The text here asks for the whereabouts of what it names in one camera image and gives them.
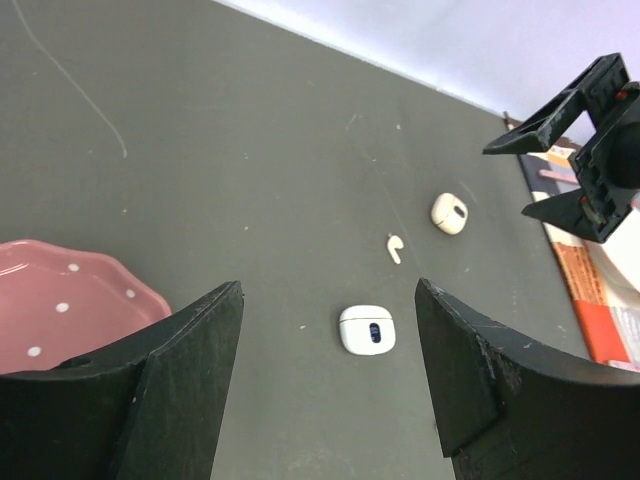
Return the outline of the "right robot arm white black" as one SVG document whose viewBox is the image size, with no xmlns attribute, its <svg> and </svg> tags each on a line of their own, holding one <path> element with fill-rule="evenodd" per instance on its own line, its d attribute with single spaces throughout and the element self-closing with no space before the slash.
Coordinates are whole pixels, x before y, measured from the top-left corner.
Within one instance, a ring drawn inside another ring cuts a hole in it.
<svg viewBox="0 0 640 480">
<path fill-rule="evenodd" d="M 631 213 L 639 191 L 639 83 L 630 79 L 621 54 L 598 57 L 483 153 L 545 153 L 584 112 L 595 133 L 570 158 L 580 187 L 536 201 L 522 214 L 602 244 Z"/>
</svg>

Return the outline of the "white earbud charging case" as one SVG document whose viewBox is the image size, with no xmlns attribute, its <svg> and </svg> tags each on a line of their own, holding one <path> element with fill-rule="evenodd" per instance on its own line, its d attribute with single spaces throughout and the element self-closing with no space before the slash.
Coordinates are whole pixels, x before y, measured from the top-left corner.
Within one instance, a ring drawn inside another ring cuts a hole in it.
<svg viewBox="0 0 640 480">
<path fill-rule="evenodd" d="M 381 355 L 396 344 L 394 320 L 384 307 L 350 306 L 340 314 L 338 324 L 342 344 L 353 355 Z"/>
</svg>

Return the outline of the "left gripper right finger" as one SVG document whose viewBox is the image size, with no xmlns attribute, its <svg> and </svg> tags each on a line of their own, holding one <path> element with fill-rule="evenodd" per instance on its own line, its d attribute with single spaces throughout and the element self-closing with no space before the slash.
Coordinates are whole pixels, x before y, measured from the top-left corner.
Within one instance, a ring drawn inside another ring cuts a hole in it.
<svg viewBox="0 0 640 480">
<path fill-rule="evenodd" d="M 638 373 L 536 341 L 427 279 L 415 308 L 440 444 L 456 478 L 638 478 Z"/>
</svg>

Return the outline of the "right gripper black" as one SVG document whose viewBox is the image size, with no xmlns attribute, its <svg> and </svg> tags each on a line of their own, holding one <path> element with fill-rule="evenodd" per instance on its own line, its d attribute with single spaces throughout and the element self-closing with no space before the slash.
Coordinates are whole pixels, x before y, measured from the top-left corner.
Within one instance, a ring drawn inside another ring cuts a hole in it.
<svg viewBox="0 0 640 480">
<path fill-rule="evenodd" d="M 630 213 L 639 191 L 639 84 L 629 82 L 621 54 L 600 56 L 518 127 L 484 147 L 485 154 L 545 152 L 582 113 L 596 127 L 573 162 L 579 189 L 535 201 L 523 215 L 603 243 Z"/>
</svg>

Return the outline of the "pink earbud charging case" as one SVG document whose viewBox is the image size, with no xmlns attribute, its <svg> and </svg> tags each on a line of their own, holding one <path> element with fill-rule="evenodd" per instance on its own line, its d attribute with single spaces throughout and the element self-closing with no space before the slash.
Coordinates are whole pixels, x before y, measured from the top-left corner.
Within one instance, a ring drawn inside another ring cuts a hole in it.
<svg viewBox="0 0 640 480">
<path fill-rule="evenodd" d="M 440 194 L 431 208 L 432 223 L 447 235 L 462 232 L 469 218 L 466 204 L 452 193 Z"/>
</svg>

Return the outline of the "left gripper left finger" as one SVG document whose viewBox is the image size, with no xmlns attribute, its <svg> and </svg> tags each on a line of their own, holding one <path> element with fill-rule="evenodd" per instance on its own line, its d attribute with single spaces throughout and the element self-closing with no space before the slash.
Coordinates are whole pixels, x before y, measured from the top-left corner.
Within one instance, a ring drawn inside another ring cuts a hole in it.
<svg viewBox="0 0 640 480">
<path fill-rule="evenodd" d="M 5 479 L 207 479 L 244 294 L 221 284 L 134 334 L 1 378 Z"/>
</svg>

